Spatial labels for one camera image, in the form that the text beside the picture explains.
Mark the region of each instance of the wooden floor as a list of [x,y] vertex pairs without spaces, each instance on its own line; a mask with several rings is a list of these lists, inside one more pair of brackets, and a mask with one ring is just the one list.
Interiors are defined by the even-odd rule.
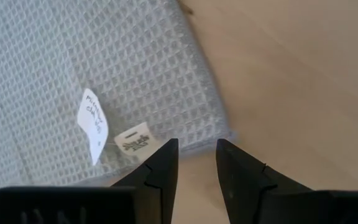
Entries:
[[[313,189],[358,189],[358,1],[182,0],[237,144]],[[214,154],[180,162],[174,223],[228,223]]]

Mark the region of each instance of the black plastic part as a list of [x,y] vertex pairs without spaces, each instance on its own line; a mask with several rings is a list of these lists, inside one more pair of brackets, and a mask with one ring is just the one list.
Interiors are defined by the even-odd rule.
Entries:
[[216,163],[231,224],[358,223],[358,192],[311,190],[224,139]]
[[178,140],[171,139],[112,187],[0,189],[0,224],[171,223]]

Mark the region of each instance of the floor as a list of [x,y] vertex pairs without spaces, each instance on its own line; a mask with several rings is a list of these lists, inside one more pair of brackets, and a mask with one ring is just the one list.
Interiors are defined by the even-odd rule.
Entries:
[[[236,144],[312,189],[358,189],[358,1],[182,0]],[[180,162],[174,223],[228,223],[214,154]]]

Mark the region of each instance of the white tag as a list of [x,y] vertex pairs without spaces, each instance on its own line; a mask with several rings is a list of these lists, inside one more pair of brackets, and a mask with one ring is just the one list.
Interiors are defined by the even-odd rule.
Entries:
[[117,135],[114,141],[122,152],[128,156],[137,156],[140,161],[146,160],[161,147],[146,122]]
[[98,97],[90,89],[85,89],[77,114],[77,123],[89,138],[92,164],[96,165],[106,144],[109,128]]

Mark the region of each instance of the waffle texture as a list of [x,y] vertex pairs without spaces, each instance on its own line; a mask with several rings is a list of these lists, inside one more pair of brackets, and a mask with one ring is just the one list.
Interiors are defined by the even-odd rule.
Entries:
[[181,153],[229,134],[174,0],[0,0],[0,187],[77,184],[138,163],[107,144],[91,165],[76,123],[85,88],[109,143],[144,121]]

